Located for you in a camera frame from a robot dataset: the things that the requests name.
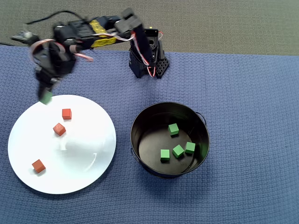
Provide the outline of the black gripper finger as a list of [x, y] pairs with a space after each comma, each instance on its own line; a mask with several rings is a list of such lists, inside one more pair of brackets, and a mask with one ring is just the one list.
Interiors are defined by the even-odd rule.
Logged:
[[50, 99], [53, 96], [52, 90], [55, 84], [56, 80], [50, 80], [49, 82], [39, 81], [38, 99]]

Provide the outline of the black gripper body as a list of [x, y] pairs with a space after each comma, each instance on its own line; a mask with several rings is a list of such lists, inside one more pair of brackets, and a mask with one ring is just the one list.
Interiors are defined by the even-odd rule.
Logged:
[[36, 78], [39, 82], [57, 82], [72, 72], [76, 62], [74, 54], [53, 39], [33, 43], [31, 56], [36, 64]]

